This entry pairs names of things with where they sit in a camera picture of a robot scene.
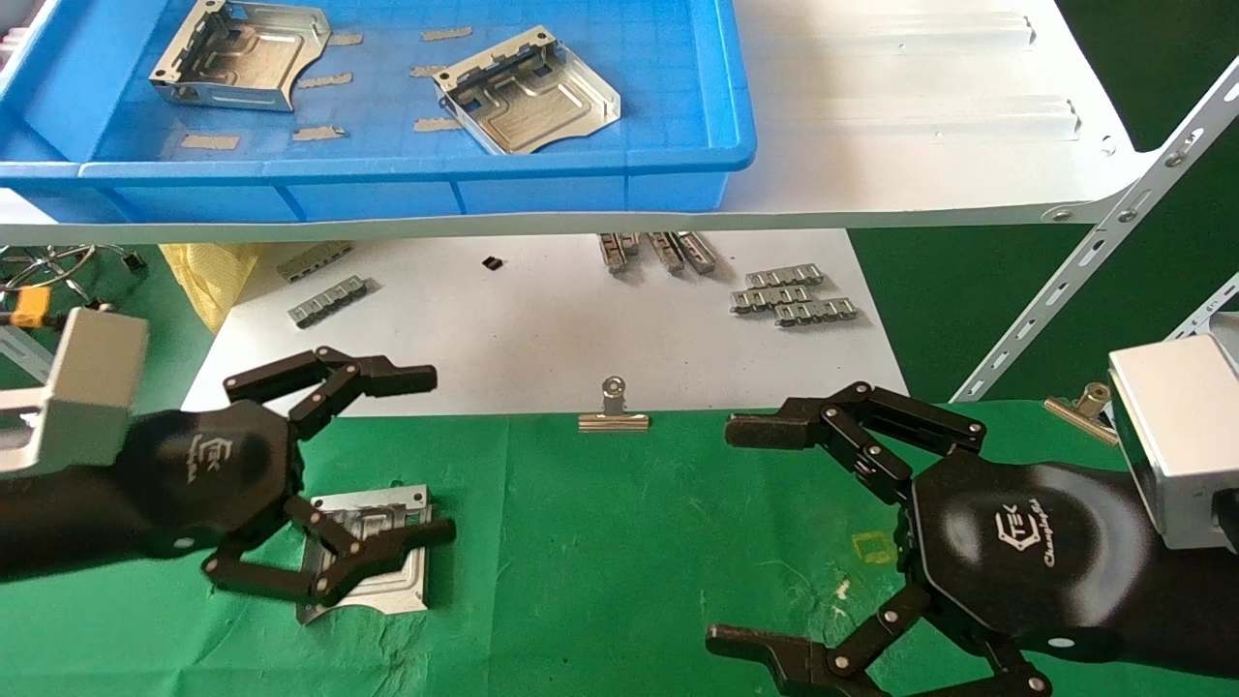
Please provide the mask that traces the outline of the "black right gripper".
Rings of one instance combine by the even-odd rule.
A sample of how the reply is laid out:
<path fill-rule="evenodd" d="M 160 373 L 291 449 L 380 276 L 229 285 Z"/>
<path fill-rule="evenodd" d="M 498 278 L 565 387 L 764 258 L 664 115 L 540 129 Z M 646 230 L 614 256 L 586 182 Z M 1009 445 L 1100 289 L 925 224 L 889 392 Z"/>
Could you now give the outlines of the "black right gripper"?
<path fill-rule="evenodd" d="M 948 458 L 913 480 L 878 435 Z M 821 447 L 885 504 L 909 500 L 911 573 L 926 589 L 896 592 L 835 647 L 712 623 L 707 652 L 761 664 L 783 696 L 886 696 L 867 667 L 926 617 L 957 646 L 981 652 L 994 672 L 926 696 L 1053 695 L 1018 649 L 1119 660 L 1127 647 L 1123 617 L 1155 548 L 1132 477 L 953 454 L 978 453 L 985 436 L 983 423 L 870 383 L 830 397 L 788 397 L 776 413 L 732 413 L 727 444 Z"/>

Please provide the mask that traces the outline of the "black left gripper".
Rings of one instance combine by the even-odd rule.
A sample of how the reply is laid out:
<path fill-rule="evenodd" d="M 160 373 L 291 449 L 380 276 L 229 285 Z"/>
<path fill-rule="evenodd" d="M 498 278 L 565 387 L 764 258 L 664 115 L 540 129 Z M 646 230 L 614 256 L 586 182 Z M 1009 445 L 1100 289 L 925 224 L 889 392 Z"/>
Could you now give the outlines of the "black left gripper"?
<path fill-rule="evenodd" d="M 202 565 L 217 591 L 337 605 L 362 582 L 400 569 L 408 553 L 456 537 L 455 521 L 444 519 L 359 539 L 296 496 L 304 463 L 295 433 L 313 438 L 362 396 L 431 392 L 439 387 L 437 366 L 395 366 L 383 354 L 352 357 L 318 345 L 230 376 L 223 387 L 230 400 L 225 409 L 147 413 L 128 432 L 120 489 L 142 520 L 141 551 L 149 560 L 218 547 Z M 310 392 L 287 420 L 260 405 L 304 389 Z M 326 569 L 242 560 L 287 521 L 333 556 Z"/>

